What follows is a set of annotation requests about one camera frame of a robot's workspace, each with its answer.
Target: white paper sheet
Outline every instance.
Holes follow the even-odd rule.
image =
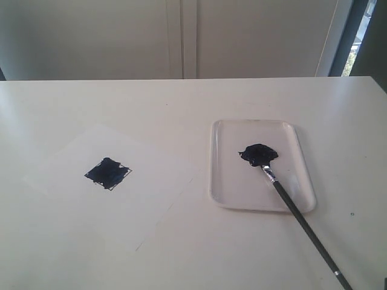
[[[112,191],[84,177],[104,157],[133,170]],[[25,181],[53,200],[64,232],[93,230],[135,251],[194,178],[176,156],[98,125],[76,138]]]

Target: white table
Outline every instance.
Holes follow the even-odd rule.
[[[296,126],[317,196],[307,221],[354,289],[383,289],[387,95],[369,77],[1,82],[0,113],[2,290],[340,289],[293,216],[210,202],[210,126],[222,118]],[[95,123],[200,169],[135,253],[63,233],[57,205],[22,181]]]

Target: clear plastic tray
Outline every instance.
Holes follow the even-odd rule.
[[[272,169],[298,209],[306,213],[316,197],[294,127],[284,121],[220,120],[212,128],[210,197],[220,207],[289,211],[260,167],[240,156],[249,145],[262,143],[278,152]]]

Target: paintbrush handle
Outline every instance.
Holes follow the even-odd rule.
[[[339,267],[337,267],[336,263],[333,261],[329,253],[326,251],[322,243],[320,242],[319,238],[316,236],[314,231],[311,229],[307,221],[304,219],[302,213],[298,210],[297,206],[294,204],[294,202],[289,197],[286,190],[282,187],[282,185],[279,183],[279,181],[274,181],[273,185],[277,192],[279,193],[282,200],[286,203],[291,213],[295,216],[297,221],[300,223],[301,227],[304,229],[310,240],[313,242],[314,246],[317,248],[318,252],[320,252],[320,255],[324,258],[328,266],[331,268],[333,274],[336,276],[336,278],[340,281],[341,285],[345,290],[352,290],[352,287],[344,277],[344,275],[341,273]]]

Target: white wall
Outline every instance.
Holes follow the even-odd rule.
[[[0,67],[7,80],[181,77],[178,4],[0,0]]]
[[[352,2],[197,1],[199,78],[327,75]]]

